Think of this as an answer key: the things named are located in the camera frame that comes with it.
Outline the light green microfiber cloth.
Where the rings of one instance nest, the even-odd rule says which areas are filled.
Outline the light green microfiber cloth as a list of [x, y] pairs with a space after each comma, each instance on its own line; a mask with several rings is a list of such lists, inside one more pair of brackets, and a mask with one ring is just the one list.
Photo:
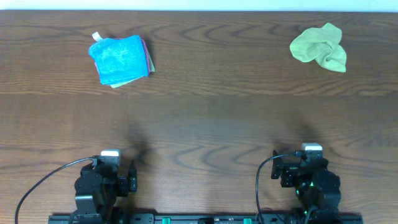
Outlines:
[[289, 48], [292, 56], [303, 63], [315, 60], [322, 68], [345, 73], [347, 54], [340, 45], [341, 39], [341, 29], [326, 23], [303, 31]]

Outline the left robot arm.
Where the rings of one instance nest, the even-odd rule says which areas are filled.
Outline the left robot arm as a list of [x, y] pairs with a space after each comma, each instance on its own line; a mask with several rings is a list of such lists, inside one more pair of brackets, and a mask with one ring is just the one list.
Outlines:
[[69, 223], [127, 223], [128, 218], [115, 207], [118, 197], [127, 197], [137, 190], [137, 169], [130, 162], [127, 175], [119, 176], [119, 159], [98, 157], [84, 166], [75, 182], [76, 210]]

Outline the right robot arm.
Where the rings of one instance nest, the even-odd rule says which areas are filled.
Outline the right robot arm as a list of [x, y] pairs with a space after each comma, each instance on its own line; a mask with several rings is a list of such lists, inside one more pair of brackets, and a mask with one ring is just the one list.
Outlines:
[[272, 179], [282, 187], [293, 187], [302, 208], [294, 208], [285, 223], [342, 223], [338, 204], [341, 200], [340, 177], [328, 170], [328, 160], [321, 149], [304, 149], [291, 153], [300, 162], [284, 162], [283, 155], [272, 153]]

